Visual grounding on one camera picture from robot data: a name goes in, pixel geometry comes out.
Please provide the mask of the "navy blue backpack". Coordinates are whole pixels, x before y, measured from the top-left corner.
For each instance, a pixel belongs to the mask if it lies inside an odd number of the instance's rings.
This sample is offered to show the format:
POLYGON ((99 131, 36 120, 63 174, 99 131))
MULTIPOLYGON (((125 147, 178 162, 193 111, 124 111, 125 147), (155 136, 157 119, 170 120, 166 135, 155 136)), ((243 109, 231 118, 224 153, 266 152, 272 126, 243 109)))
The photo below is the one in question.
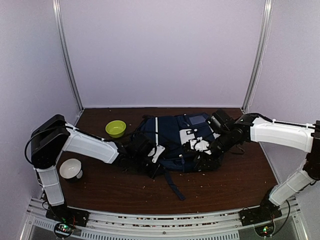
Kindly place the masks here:
POLYGON ((217 140, 219 135, 208 124, 208 118, 209 115, 205 112, 145 116, 130 137, 130 146, 138 158, 151 160, 148 154, 153 148, 157 145, 165 147, 165 151, 156 162, 160 164, 159 175, 164 175, 167 184, 181 201, 185 200, 185 196, 172 180, 171 172, 210 172, 219 168, 197 167, 200 152, 186 150, 183 147, 188 140, 199 137, 210 143, 217 140))

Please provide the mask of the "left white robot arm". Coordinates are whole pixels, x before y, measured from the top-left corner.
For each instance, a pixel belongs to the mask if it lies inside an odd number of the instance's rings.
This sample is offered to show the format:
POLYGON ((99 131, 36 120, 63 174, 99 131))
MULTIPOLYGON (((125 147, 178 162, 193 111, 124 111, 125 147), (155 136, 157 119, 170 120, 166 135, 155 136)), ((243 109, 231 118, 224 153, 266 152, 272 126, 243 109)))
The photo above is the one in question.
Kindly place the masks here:
POLYGON ((123 144, 87 133, 56 114, 31 133, 24 146, 25 160, 34 168, 53 215, 61 222, 72 218, 61 179, 77 182, 84 174, 84 161, 117 165, 122 161, 150 167, 157 164, 165 148, 144 134, 123 144))

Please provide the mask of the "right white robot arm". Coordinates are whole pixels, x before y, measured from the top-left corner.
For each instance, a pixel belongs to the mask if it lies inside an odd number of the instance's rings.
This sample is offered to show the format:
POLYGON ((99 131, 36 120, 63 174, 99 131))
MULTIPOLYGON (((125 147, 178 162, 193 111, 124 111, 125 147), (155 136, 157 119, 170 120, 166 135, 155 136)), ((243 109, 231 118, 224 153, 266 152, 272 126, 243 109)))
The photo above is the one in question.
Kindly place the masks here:
POLYGON ((269 143, 306 153, 302 165, 287 177, 286 181, 274 186, 261 201, 256 210, 259 220, 268 220, 276 208, 282 205, 306 186, 320 179, 320 122, 292 123, 270 119, 260 113, 246 113, 237 119, 222 109, 214 112, 207 124, 218 134, 213 142, 200 137, 191 144, 192 149, 206 153, 211 160, 217 160, 232 147, 245 142, 269 143))

